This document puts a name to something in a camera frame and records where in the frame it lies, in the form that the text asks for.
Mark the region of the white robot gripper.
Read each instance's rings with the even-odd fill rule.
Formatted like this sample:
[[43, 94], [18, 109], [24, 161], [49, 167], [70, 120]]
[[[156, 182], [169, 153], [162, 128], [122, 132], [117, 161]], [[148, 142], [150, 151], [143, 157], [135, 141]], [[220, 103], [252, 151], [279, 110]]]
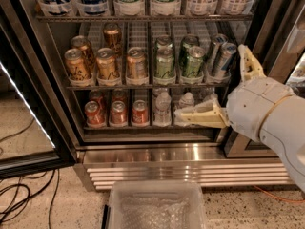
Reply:
[[236, 132], [259, 142], [259, 131], [267, 114], [283, 99], [294, 95], [294, 91], [265, 77], [261, 64], [247, 46], [240, 44], [238, 52], [242, 82], [228, 95], [226, 109], [216, 98], [209, 99], [176, 110], [174, 115], [179, 124], [222, 129], [230, 123]]

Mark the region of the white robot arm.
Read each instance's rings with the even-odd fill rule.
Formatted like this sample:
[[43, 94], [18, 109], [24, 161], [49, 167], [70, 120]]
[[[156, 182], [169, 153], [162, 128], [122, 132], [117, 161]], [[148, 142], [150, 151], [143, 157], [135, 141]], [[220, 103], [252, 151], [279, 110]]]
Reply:
[[245, 45], [238, 46], [241, 82], [222, 108], [212, 97], [174, 112], [178, 119], [205, 127], [232, 127], [271, 148], [292, 181], [305, 191], [305, 99], [268, 76]]

